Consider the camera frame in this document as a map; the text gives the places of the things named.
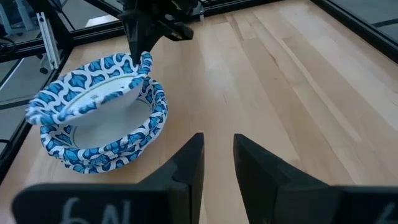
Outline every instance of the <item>black robot end effector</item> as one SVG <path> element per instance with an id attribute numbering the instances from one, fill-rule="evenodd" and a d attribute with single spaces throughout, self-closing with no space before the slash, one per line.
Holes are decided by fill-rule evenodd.
<path id="1" fill-rule="evenodd" d="M 139 63 L 141 53 L 150 52 L 162 36 L 172 41 L 193 38 L 191 28 L 182 22 L 166 18 L 167 12 L 174 14 L 178 12 L 170 5 L 165 5 L 164 2 L 167 0 L 162 0 L 162 3 L 149 0 L 135 1 L 138 2 L 125 4 L 125 10 L 118 16 L 123 23 L 134 64 Z"/>

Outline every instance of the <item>bowl rim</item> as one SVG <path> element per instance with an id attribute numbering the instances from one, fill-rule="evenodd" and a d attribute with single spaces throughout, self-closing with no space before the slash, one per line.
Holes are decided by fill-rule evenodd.
<path id="1" fill-rule="evenodd" d="M 130 163 L 130 162 L 136 160 L 136 159 L 144 152 L 145 148 L 146 148 L 150 143 L 152 143 L 152 141 L 155 141 L 155 140 L 159 137 L 160 133 L 161 133 L 162 130 L 163 130 L 163 127 L 164 127 L 164 124 L 165 124 L 165 120 L 166 120 L 166 119 L 167 119 L 167 114 L 164 115 L 164 122 L 163 122 L 163 123 L 159 123 L 159 124 L 156 126 L 156 128 L 158 128 L 159 130 L 158 130 L 156 133 L 154 132 L 154 130 L 151 130 L 150 133 L 148 134 L 148 135 L 150 135 L 150 134 L 153 133 L 154 136 L 151 137 L 151 139 L 150 139 L 149 141 L 147 141 L 147 143 L 144 144 L 143 146 L 138 145 L 138 147 L 136 147 L 136 148 L 134 149 L 134 151 L 131 152 L 131 154 L 128 154 L 128 155 L 120 155 L 120 156 L 118 156 L 118 157 L 114 157 L 114 158 L 112 158 L 112 159 L 106 161 L 106 163 L 104 163 L 104 164 L 88 164 L 88 165 L 84 165 L 84 164 L 72 164 L 72 163 L 70 163 L 69 161 L 64 161 L 64 160 L 62 160 L 62 159 L 61 159 L 61 162 L 62 162 L 62 164 L 63 164 L 66 168 L 71 169 L 71 170 L 73 170 L 73 171 L 75 171 L 75 172 L 78 172 L 78 173 L 81 173 L 81 174 L 101 174 L 101 173 L 103 173 L 103 172 L 109 172 L 109 171 L 118 169 L 118 168 L 120 168 L 120 167 L 122 167 L 122 166 L 125 166 L 125 165 L 127 165 L 128 163 Z M 133 159 L 129 158 L 129 156 L 131 156 L 131 155 L 133 155 L 133 154 L 136 154 L 135 158 L 133 158 Z M 124 163 L 122 166 L 118 166 L 118 161 L 120 161 L 120 160 L 123 161 L 124 159 L 127 160 L 127 163 Z M 115 168 L 112 169 L 112 168 L 111 168 L 111 166 L 112 166 L 111 163 L 113 163 L 113 162 L 115 163 Z M 108 169 L 108 170 L 104 170 L 104 168 L 105 168 L 106 165 L 109 165 L 109 169 Z"/>
<path id="2" fill-rule="evenodd" d="M 118 157 L 119 153 L 124 152 L 126 149 L 129 149 L 136 144 L 139 144 L 142 140 L 146 138 L 148 134 L 150 134 L 151 131 L 153 131 L 160 123 L 161 120 L 163 120 L 163 116 L 167 116 L 168 114 L 168 106 L 167 106 L 167 100 L 164 94 L 163 87 L 160 83 L 158 83 L 156 80 L 154 80 L 151 77 L 145 77 L 144 83 L 148 82 L 148 85 L 145 86 L 143 85 L 142 89 L 148 90 L 149 86 L 155 86 L 157 85 L 156 91 L 153 90 L 152 92 L 152 100 L 153 100 L 153 106 L 152 107 L 152 113 L 150 114 L 149 118 L 147 118 L 142 125 L 140 125 L 137 129 L 133 130 L 129 134 L 105 145 L 105 146 L 99 146 L 99 147 L 92 147 L 92 148 L 86 148 L 86 149 L 80 149 L 72 146 L 68 146 L 65 142 L 61 142 L 55 137 L 51 135 L 52 131 L 43 131 L 44 128 L 47 128 L 48 126 L 54 126 L 54 125 L 49 125 L 45 124 L 40 127 L 40 138 L 42 140 L 43 147 L 46 149 L 48 154 L 50 156 L 56 157 L 57 159 L 67 161 L 71 165 L 88 165 L 89 162 L 92 160 L 93 156 L 100 156 L 100 155 L 106 155 L 109 160 L 112 160 L 116 157 Z M 162 95 L 156 99 L 156 95 L 159 93 L 162 93 Z M 71 125 L 55 125 L 55 131 L 58 131 L 59 129 L 63 129 L 67 126 Z M 58 147 L 56 151 L 52 151 L 54 147 L 52 147 L 50 150 L 47 149 L 47 145 L 50 144 L 51 142 L 57 141 L 58 142 Z M 89 158 L 85 157 L 85 153 L 90 155 Z M 73 159 L 68 159 L 67 154 L 73 153 L 74 155 L 81 155 L 81 157 L 77 157 L 77 160 Z"/>
<path id="3" fill-rule="evenodd" d="M 116 53 L 116 54 L 111 54 L 109 56 L 106 57 L 102 57 L 99 58 L 97 60 L 94 60 L 90 63 L 87 63 L 81 67 L 85 67 L 85 66 L 89 66 L 91 65 L 91 63 L 107 58 L 107 57 L 114 57 L 117 55 L 122 55 L 122 57 L 128 55 L 130 56 L 129 53 Z M 141 54 L 141 59 L 140 59 L 140 64 L 136 70 L 136 72 L 134 71 L 134 68 L 132 68 L 132 73 L 125 73 L 125 75 L 128 74 L 134 74 L 134 77 L 132 77 L 131 81 L 127 84 L 125 84 L 124 86 L 122 86 L 121 88 L 119 88 L 118 90 L 109 93 L 105 96 L 101 96 L 101 97 L 97 97 L 95 99 L 93 99 L 92 101 L 90 101 L 87 104 L 81 105 L 79 107 L 74 107 L 74 108 L 67 108 L 62 109 L 60 112 L 56 113 L 54 112 L 52 109 L 48 108 L 47 110 L 45 110 L 46 106 L 37 106 L 37 102 L 36 99 L 39 97 L 39 95 L 41 93 L 44 93 L 44 91 L 48 91 L 48 89 L 57 84 L 58 82 L 62 82 L 63 83 L 63 79 L 66 75 L 68 74 L 72 74 L 74 71 L 78 70 L 79 68 L 76 68 L 70 72 L 68 72 L 65 75 L 62 75 L 61 77 L 59 77 L 57 80 L 51 82 L 49 85 L 47 85 L 43 90 L 40 90 L 34 97 L 33 99 L 31 99 L 29 101 L 29 107 L 26 109 L 27 113 L 25 115 L 25 118 L 27 120 L 28 123 L 30 124 L 65 124 L 67 122 L 73 121 L 74 119 L 80 118 L 84 115 L 90 114 L 96 110 L 98 110 L 100 107 L 102 107 L 103 105 L 105 105 L 106 103 L 108 103 L 111 100 L 115 100 L 116 98 L 119 98 L 123 95 L 125 95 L 126 93 L 128 93 L 129 91 L 131 91 L 132 89 L 134 89 L 136 86 L 139 86 L 139 84 L 145 79 L 145 77 L 147 77 L 151 71 L 152 71 L 152 64 L 153 64 L 153 59 L 152 56 L 150 55 L 149 52 L 143 52 Z M 92 110 L 83 110 L 85 108 L 87 108 L 88 106 L 92 106 L 94 109 Z"/>

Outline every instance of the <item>wood grain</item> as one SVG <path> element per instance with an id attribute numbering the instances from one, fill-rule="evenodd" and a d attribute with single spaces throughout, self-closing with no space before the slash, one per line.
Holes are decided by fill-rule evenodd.
<path id="1" fill-rule="evenodd" d="M 203 224 L 248 222 L 234 133 L 329 184 L 398 184 L 398 65 L 306 0 L 191 27 L 193 40 L 163 38 L 151 52 L 151 76 L 163 85 L 170 112 L 142 156 L 118 170 L 81 175 L 50 158 L 33 127 L 0 186 L 2 223 L 14 223 L 12 198 L 29 185 L 135 183 L 197 132 L 205 133 Z M 125 37 L 79 46 L 63 71 L 128 50 Z"/>

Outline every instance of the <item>blue patterned paper bowl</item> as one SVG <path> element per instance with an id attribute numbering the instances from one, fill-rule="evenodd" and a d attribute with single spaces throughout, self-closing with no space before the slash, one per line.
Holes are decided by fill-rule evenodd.
<path id="1" fill-rule="evenodd" d="M 25 118 L 30 124 L 95 124 L 130 105 L 151 70 L 149 52 L 142 53 L 141 64 L 135 67 L 129 54 L 95 60 L 38 92 L 29 102 Z"/>
<path id="2" fill-rule="evenodd" d="M 105 146 L 79 149 L 70 125 L 43 125 L 40 138 L 48 154 L 60 159 L 65 167 L 84 174 L 100 173 L 121 167 L 137 158 L 161 132 L 168 107 L 162 86 L 146 77 L 137 100 L 147 103 L 152 110 L 149 118 L 127 136 Z"/>

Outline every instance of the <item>metal frame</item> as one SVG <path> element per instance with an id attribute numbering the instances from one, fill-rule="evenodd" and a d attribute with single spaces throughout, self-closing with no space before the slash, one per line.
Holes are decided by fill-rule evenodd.
<path id="1" fill-rule="evenodd" d="M 52 27 L 54 29 L 54 36 L 58 42 L 57 48 L 63 50 L 61 63 L 58 69 L 54 70 L 47 82 L 43 85 L 48 85 L 51 81 L 58 77 L 58 74 L 62 70 L 65 62 L 67 61 L 73 48 L 79 45 L 89 44 L 96 41 L 106 40 L 113 37 L 119 37 L 124 35 L 124 27 L 121 21 L 109 22 L 93 27 L 87 27 L 80 30 L 68 31 L 66 26 L 63 24 L 58 14 L 54 11 L 53 7 L 46 0 L 27 0 L 36 12 L 44 12 L 49 18 Z M 110 15 L 117 16 L 120 12 L 114 6 L 100 0 L 84 0 L 95 7 L 109 13 Z M 229 11 L 244 9 L 247 7 L 253 7 L 260 4 L 267 4 L 270 2 L 276 2 L 281 0 L 205 0 L 203 1 L 204 15 L 212 16 L 221 14 Z M 357 33 L 368 43 L 373 45 L 375 48 L 380 50 L 382 53 L 387 55 L 393 61 L 398 63 L 398 43 L 394 42 L 386 34 L 383 34 L 377 30 L 377 24 L 368 24 L 361 19 L 355 17 L 348 10 L 343 9 L 341 6 L 335 4 L 333 0 L 311 0 L 318 6 L 320 6 L 327 13 L 338 19 L 345 26 L 350 28 L 353 32 Z M 192 14 L 187 17 L 184 22 L 189 22 L 199 19 L 200 14 Z M 22 57 L 29 57 L 38 54 L 45 53 L 45 46 L 42 39 L 35 39 L 28 42 L 20 43 L 15 46 L 15 51 L 10 55 L 0 55 L 0 62 L 8 60 L 15 60 Z M 12 108 L 15 106 L 25 105 L 26 99 L 21 101 L 0 105 L 0 110 Z M 12 164 L 19 148 L 22 146 L 27 133 L 30 130 L 31 125 L 22 121 L 12 138 L 9 140 L 7 147 L 0 154 L 0 183 L 3 180 L 9 166 Z"/>
<path id="2" fill-rule="evenodd" d="M 369 24 L 356 17 L 349 10 L 339 6 L 333 0 L 311 0 L 317 6 L 329 13 L 347 28 L 362 37 L 367 43 L 381 51 L 391 60 L 398 63 L 398 43 L 388 35 L 379 31 L 374 24 Z"/>

